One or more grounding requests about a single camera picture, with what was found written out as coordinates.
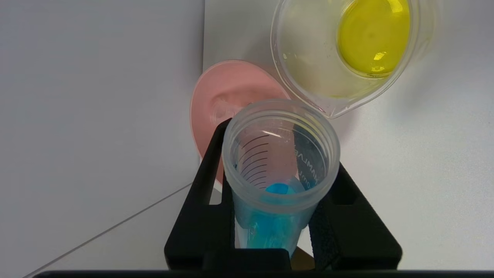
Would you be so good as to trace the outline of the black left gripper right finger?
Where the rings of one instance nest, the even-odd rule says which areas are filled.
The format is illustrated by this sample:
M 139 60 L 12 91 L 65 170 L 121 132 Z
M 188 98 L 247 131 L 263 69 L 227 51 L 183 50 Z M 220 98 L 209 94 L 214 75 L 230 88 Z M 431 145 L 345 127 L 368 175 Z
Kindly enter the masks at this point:
M 395 270 L 403 251 L 343 165 L 308 224 L 318 271 Z

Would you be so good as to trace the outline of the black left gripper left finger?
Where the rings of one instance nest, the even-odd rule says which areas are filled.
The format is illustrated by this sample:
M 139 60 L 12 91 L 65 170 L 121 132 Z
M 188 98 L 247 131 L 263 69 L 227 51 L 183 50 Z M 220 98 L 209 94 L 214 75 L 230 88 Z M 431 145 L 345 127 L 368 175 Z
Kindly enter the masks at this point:
M 164 255 L 171 270 L 199 270 L 205 255 L 235 247 L 233 197 L 227 181 L 223 183 L 221 202 L 210 204 L 229 123 L 227 119 L 216 127 L 166 241 Z

